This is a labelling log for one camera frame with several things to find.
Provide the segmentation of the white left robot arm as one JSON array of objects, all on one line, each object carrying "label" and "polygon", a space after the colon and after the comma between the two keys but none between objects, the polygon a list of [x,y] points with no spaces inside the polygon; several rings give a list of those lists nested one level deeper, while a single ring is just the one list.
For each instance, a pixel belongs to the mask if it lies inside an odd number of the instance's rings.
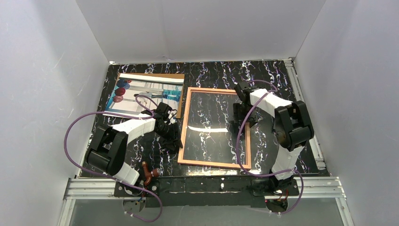
[{"label": "white left robot arm", "polygon": [[170,116],[156,114],[151,117],[141,113],[113,126],[99,126],[91,141],[85,162],[129,185],[135,185],[139,172],[125,163],[127,145],[146,133],[155,132],[163,148],[177,152],[183,148],[181,133]]}]

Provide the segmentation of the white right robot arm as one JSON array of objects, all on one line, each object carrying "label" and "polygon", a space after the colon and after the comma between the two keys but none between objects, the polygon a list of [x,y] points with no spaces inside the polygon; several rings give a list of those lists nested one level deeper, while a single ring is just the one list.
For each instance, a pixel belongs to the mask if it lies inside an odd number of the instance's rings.
[{"label": "white right robot arm", "polygon": [[245,169],[238,157],[237,163],[248,175],[257,178],[275,177],[278,181],[285,180],[298,173],[295,164],[301,151],[309,140],[314,137],[314,129],[310,116],[303,101],[282,99],[266,89],[240,89],[235,92],[243,104],[250,105],[236,139],[236,152],[239,152],[239,141],[242,130],[255,108],[267,112],[274,118],[273,130],[279,143],[278,154],[269,174],[254,174]]}]

